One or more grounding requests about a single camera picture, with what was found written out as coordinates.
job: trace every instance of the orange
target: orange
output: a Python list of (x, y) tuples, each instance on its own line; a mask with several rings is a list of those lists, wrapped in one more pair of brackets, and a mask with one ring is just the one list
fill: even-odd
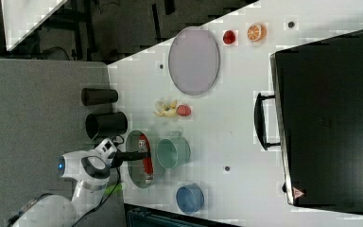
[(249, 27), (247, 36), (249, 37), (249, 40), (253, 42), (260, 41), (267, 36), (267, 28), (260, 24), (254, 24)]

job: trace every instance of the black cup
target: black cup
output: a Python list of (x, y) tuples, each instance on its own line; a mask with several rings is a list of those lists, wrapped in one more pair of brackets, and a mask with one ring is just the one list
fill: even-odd
[(128, 119), (124, 113), (89, 114), (85, 129), (91, 139), (97, 137), (115, 137), (126, 133)]
[(116, 102), (118, 93), (116, 90), (84, 88), (81, 91), (81, 101), (84, 106)]

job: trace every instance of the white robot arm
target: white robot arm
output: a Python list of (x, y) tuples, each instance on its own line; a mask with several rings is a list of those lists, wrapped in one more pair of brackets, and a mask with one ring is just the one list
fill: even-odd
[(114, 143), (105, 139), (89, 151), (62, 155), (58, 163), (60, 176), (78, 182), (72, 200), (44, 194), (25, 205), (19, 215), (9, 220), (8, 226), (73, 226), (102, 202), (116, 152)]

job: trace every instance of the red fruit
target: red fruit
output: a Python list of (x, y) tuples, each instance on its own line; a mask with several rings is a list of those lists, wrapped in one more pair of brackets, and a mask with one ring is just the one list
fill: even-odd
[(223, 42), (225, 44), (232, 44), (235, 41), (235, 35), (232, 31), (228, 30), (223, 35)]
[(178, 115), (180, 116), (188, 116), (191, 114), (191, 109), (190, 107), (186, 106), (186, 105), (180, 105), (178, 107), (178, 110), (176, 111), (178, 113)]

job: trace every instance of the gray plate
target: gray plate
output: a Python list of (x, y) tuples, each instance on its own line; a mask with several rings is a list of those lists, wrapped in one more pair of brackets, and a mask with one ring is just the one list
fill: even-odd
[(191, 96), (208, 91), (219, 70), (219, 51), (212, 34), (190, 26), (175, 38), (169, 52), (169, 73), (176, 87)]

